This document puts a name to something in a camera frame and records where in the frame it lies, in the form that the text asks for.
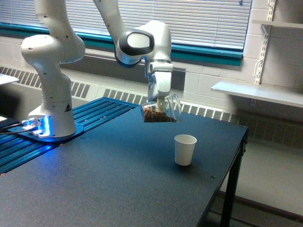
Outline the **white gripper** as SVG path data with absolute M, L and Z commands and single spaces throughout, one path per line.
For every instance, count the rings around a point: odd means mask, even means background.
M 165 112 L 165 97 L 170 94 L 173 65 L 163 61 L 147 61 L 148 100 L 157 99 L 157 112 Z

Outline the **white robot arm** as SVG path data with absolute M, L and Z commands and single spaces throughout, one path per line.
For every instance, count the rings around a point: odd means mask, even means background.
M 116 0 L 94 2 L 114 42 L 115 58 L 124 66 L 145 62 L 148 78 L 148 100 L 158 112 L 164 110 L 164 99 L 170 93 L 171 33 L 169 26 L 152 20 L 128 29 L 121 18 Z M 23 40 L 23 58 L 38 73 L 42 85 L 42 103 L 29 113 L 40 119 L 37 126 L 26 125 L 39 138 L 61 138 L 73 135 L 76 126 L 71 101 L 71 80 L 61 72 L 62 64 L 81 60 L 85 53 L 83 40 L 72 29 L 63 0 L 35 1 L 36 16 L 49 29 L 47 35 L 33 35 Z

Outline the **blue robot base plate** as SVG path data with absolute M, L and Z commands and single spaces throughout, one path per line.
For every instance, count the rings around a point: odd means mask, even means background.
M 30 132 L 21 132 L 21 133 L 16 133 L 19 137 L 23 139 L 28 139 L 31 141 L 36 141 L 36 142 L 42 142 L 42 143 L 66 143 L 73 138 L 76 138 L 84 133 L 84 128 L 83 125 L 76 123 L 76 132 L 73 133 L 72 135 L 65 136 L 65 137 L 49 137 L 49 138 L 40 138 Z

